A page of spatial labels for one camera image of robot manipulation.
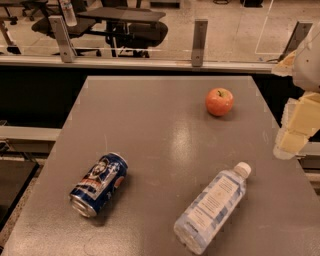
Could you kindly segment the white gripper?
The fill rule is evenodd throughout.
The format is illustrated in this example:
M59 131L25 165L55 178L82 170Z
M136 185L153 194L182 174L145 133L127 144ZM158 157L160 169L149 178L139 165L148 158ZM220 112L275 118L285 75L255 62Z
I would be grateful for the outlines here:
M271 73L291 76L293 83L305 92L299 99L289 98L285 104L273 154L287 160L297 155L309 138L320 130L320 22L314 24L308 35L277 63Z

